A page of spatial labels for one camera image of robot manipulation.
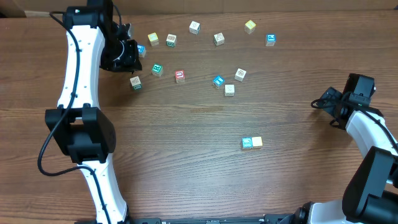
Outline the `red letter U block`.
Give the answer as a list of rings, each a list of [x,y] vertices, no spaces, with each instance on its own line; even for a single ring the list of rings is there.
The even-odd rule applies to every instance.
[[[181,83],[185,81],[185,72],[184,70],[176,70],[175,71],[175,81],[177,83]]]

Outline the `white block blue side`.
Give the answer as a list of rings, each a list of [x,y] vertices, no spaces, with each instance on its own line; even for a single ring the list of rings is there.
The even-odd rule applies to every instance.
[[[252,149],[253,148],[252,137],[242,138],[242,148],[243,149]]]

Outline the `yellow side picture block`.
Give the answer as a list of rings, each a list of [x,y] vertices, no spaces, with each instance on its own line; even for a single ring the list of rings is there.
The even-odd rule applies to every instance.
[[[260,136],[252,137],[252,148],[253,149],[259,149],[262,146],[263,146],[263,143],[262,143],[262,138]]]

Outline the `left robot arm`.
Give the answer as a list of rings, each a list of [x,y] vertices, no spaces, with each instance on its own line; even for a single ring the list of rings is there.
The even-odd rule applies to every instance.
[[[101,69],[134,73],[142,68],[132,25],[114,22],[116,10],[112,0],[99,0],[70,6],[62,13],[58,23],[68,42],[65,81],[57,107],[45,112],[50,133],[37,159],[39,171],[49,176],[42,159],[54,139],[88,184],[96,209],[93,223],[133,222],[113,167],[115,128],[98,99]]]

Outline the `white grapes picture block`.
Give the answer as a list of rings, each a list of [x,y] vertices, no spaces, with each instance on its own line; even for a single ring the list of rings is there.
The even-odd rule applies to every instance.
[[[142,83],[139,79],[139,77],[132,77],[130,78],[131,86],[133,90],[140,90],[142,89]]]

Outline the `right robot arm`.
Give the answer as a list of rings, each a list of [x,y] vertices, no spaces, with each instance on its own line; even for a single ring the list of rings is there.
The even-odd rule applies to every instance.
[[[329,87],[310,106],[324,112],[329,125],[345,131],[363,158],[342,199],[307,202],[282,223],[391,223],[397,224],[397,139],[386,126],[384,115],[371,107],[375,79],[350,73],[343,91]]]

